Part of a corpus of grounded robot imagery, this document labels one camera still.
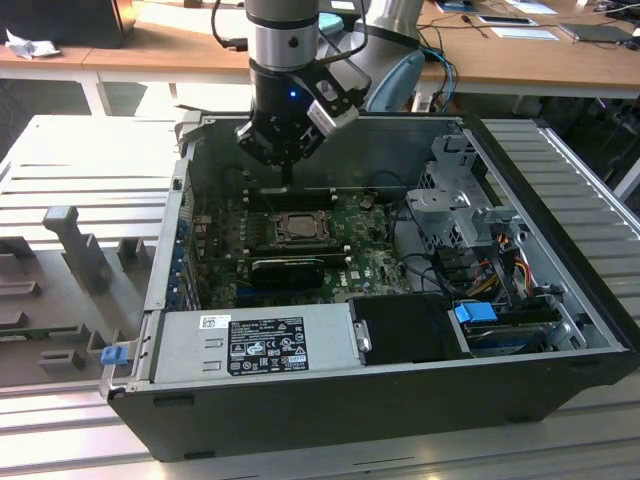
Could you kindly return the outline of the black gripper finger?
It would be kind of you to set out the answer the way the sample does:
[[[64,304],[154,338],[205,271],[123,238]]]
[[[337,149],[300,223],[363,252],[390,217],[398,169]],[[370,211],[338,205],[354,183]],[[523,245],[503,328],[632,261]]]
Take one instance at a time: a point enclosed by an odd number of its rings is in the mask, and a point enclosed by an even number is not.
[[[287,159],[288,186],[294,183],[294,165],[303,159],[309,158],[324,140],[325,136],[323,133],[317,127],[311,126],[291,142]]]
[[[249,120],[235,129],[236,142],[259,163],[278,169],[282,187],[289,186],[289,152],[277,120]]]

